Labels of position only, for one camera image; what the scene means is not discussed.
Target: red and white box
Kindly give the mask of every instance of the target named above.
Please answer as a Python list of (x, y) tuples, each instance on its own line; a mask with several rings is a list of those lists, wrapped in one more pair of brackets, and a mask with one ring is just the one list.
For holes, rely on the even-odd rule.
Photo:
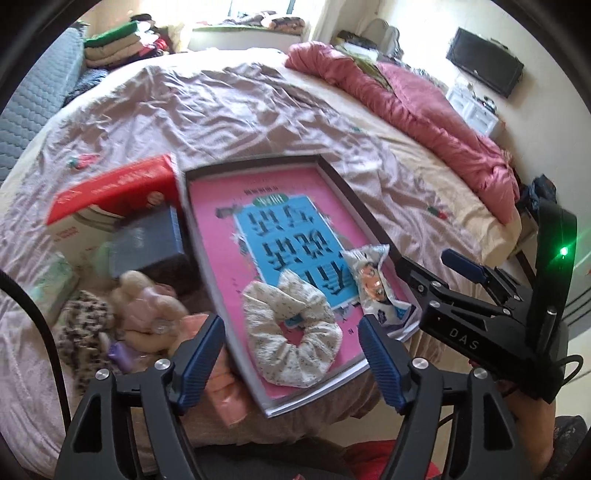
[(47, 230), (72, 267), (92, 268), (117, 220), (164, 202), (180, 208), (176, 174), (174, 157), (166, 154), (86, 180), (55, 197)]

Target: quilted headboard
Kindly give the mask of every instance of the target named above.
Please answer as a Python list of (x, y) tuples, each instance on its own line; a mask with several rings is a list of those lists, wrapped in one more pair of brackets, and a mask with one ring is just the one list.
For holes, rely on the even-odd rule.
[(84, 32), (68, 28), (37, 60), (0, 115), (0, 184), (29, 142), (61, 108), (84, 61)]

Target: white plastic wrapper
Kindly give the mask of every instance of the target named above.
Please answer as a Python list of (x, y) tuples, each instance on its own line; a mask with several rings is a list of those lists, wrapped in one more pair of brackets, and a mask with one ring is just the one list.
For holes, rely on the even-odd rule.
[(410, 303), (396, 298), (382, 274), (389, 250), (389, 245), (365, 245), (341, 254), (357, 282), (363, 313), (375, 315), (383, 326), (402, 326), (413, 309)]

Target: pink comforter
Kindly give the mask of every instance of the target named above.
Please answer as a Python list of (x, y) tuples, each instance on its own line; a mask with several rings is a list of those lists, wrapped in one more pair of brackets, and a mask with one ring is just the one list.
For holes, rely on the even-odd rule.
[(501, 223), (512, 221), (519, 191), (505, 152), (466, 125), (435, 85), (403, 68), (378, 63), (394, 91), (389, 92), (350, 57), (320, 42), (293, 45), (285, 66), (321, 77), (360, 100), (432, 150)]

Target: blue gripper pad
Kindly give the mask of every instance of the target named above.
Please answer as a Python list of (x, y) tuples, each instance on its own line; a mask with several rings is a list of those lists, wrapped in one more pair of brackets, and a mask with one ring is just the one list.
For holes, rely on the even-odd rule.
[(359, 322), (358, 331), (359, 343), (384, 401), (398, 413), (403, 412), (407, 401), (402, 394), (402, 375), (394, 364), (394, 360), (367, 317), (363, 317)]
[(170, 400), (179, 414), (183, 415), (199, 403), (225, 340), (223, 320), (217, 315), (210, 315), (197, 336), (178, 347), (171, 359), (174, 374)]
[(441, 261), (443, 265), (458, 272), (462, 277), (467, 278), (472, 283), (485, 284), (487, 282), (485, 270), (481, 265), (474, 263), (451, 248), (446, 248), (441, 253)]

